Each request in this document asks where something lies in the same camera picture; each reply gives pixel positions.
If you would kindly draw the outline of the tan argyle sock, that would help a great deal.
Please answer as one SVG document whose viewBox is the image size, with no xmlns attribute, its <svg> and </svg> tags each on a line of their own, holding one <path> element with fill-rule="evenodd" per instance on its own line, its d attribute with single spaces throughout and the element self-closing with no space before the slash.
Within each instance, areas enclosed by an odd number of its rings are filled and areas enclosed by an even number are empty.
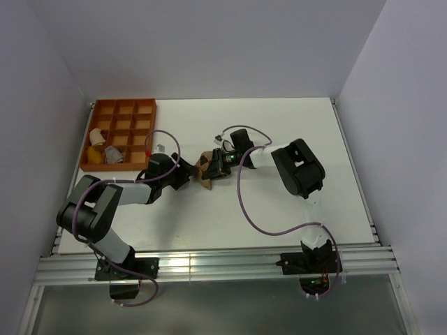
<svg viewBox="0 0 447 335">
<path fill-rule="evenodd" d="M 212 162 L 212 151 L 204 151 L 199 159 L 197 160 L 195 167 L 198 169 L 197 174 L 195 175 L 196 181 L 203 186 L 207 190 L 212 190 L 212 180 L 211 179 L 203 179 L 203 176 L 207 172 L 208 168 Z"/>
</svg>

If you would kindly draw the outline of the grey sock red stripes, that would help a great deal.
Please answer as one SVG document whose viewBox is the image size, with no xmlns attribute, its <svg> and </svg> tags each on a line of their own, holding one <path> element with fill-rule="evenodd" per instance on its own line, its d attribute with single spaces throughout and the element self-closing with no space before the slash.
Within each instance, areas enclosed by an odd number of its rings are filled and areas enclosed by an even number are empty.
<svg viewBox="0 0 447 335">
<path fill-rule="evenodd" d="M 124 155 L 114 146 L 105 148 L 105 162 L 107 164 L 116 164 L 124 162 Z"/>
</svg>

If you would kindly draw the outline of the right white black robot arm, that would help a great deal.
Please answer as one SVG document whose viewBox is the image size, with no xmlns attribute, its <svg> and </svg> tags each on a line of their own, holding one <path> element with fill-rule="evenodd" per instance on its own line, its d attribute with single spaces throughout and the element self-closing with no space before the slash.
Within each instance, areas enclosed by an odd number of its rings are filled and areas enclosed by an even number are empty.
<svg viewBox="0 0 447 335">
<path fill-rule="evenodd" d="M 328 229 L 319 222 L 299 224 L 281 232 L 268 232 L 258 227 L 249 217 L 244 206 L 241 191 L 242 169 L 274 167 L 277 169 L 285 189 L 294 196 L 308 200 L 309 196 L 323 188 L 325 170 L 307 143 L 299 138 L 282 146 L 274 146 L 272 139 L 262 131 L 251 126 L 233 126 L 230 134 L 231 150 L 224 144 L 224 135 L 217 135 L 218 145 L 212 151 L 208 163 L 201 163 L 203 181 L 220 179 L 237 168 L 237 199 L 240 209 L 250 226 L 263 235 L 278 237 L 302 230 L 300 241 L 302 263 L 305 269 L 316 272 L 326 264 L 327 259 L 337 253 L 334 238 Z"/>
</svg>

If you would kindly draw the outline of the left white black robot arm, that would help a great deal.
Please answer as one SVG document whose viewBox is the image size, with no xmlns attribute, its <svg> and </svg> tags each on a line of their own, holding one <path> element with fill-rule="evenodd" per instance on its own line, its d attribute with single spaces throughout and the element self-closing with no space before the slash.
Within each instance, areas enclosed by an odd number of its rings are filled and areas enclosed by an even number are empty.
<svg viewBox="0 0 447 335">
<path fill-rule="evenodd" d="M 112 229 L 119 206 L 152 204 L 169 186 L 178 190 L 198 174 L 198 168 L 178 154 L 153 154 L 146 169 L 132 180 L 85 175 L 57 213 L 57 225 L 111 262 L 111 271 L 129 278 L 136 270 L 135 250 Z"/>
</svg>

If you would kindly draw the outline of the orange compartment tray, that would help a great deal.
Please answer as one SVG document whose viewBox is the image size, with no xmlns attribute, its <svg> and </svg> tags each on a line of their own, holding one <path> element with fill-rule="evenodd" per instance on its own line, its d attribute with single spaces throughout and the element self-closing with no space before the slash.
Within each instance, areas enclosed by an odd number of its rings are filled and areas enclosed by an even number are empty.
<svg viewBox="0 0 447 335">
<path fill-rule="evenodd" d="M 92 105 L 92 112 L 80 157 L 84 172 L 138 171 L 147 167 L 149 157 L 145 151 L 152 149 L 152 139 L 147 134 L 154 129 L 156 100 L 153 98 L 103 99 Z M 89 133 L 100 128 L 104 145 L 95 146 L 103 155 L 98 165 L 87 163 L 87 149 L 92 147 Z M 107 164 L 105 148 L 114 146 L 124 155 L 123 163 Z"/>
</svg>

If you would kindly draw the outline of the rolled yellow sock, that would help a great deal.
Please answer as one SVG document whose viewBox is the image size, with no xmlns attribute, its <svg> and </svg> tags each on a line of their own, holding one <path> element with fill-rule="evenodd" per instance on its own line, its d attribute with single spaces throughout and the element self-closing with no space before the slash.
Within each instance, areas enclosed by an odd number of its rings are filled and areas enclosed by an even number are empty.
<svg viewBox="0 0 447 335">
<path fill-rule="evenodd" d="M 89 165 L 98 165 L 103 162 L 102 153 L 96 147 L 89 147 L 87 149 L 87 163 Z"/>
</svg>

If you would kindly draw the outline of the rolled beige sock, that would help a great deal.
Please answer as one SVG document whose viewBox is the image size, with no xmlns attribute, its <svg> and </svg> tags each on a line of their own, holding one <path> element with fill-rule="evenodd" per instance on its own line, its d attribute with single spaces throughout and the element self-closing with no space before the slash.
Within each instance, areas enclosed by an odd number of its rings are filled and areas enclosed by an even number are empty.
<svg viewBox="0 0 447 335">
<path fill-rule="evenodd" d="M 93 147 L 104 145 L 105 138 L 102 136 L 100 128 L 94 128 L 90 131 L 89 141 Z"/>
</svg>

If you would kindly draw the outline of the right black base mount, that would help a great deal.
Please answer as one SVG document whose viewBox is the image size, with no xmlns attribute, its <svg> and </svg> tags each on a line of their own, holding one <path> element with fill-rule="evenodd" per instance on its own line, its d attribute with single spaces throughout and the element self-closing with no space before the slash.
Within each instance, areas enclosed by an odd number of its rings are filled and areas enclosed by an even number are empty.
<svg viewBox="0 0 447 335">
<path fill-rule="evenodd" d="M 275 264 L 281 267 L 283 275 L 322 274 L 325 271 L 336 274 L 343 270 L 335 252 L 325 255 L 313 252 L 282 253 Z"/>
</svg>

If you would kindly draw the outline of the black box under rail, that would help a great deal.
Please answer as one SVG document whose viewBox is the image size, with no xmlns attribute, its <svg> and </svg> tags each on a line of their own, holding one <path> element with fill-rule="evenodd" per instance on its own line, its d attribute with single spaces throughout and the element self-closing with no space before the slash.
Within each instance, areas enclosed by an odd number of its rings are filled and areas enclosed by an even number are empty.
<svg viewBox="0 0 447 335">
<path fill-rule="evenodd" d="M 110 284 L 109 295 L 115 301 L 132 300 L 138 296 L 139 284 Z"/>
</svg>

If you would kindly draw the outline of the aluminium frame rail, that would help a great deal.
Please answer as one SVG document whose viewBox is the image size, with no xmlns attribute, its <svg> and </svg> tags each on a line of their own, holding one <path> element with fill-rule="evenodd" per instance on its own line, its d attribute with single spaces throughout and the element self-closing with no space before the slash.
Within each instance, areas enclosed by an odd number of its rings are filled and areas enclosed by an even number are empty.
<svg viewBox="0 0 447 335">
<path fill-rule="evenodd" d="M 276 262 L 282 253 L 299 247 L 219 249 L 216 251 L 178 251 L 137 253 L 138 258 L 158 258 L 157 281 L 194 282 L 283 278 Z M 345 276 L 398 274 L 399 265 L 391 247 L 348 246 L 341 249 Z M 91 253 L 56 254 L 39 260 L 35 286 L 97 284 L 94 280 L 97 259 Z"/>
</svg>

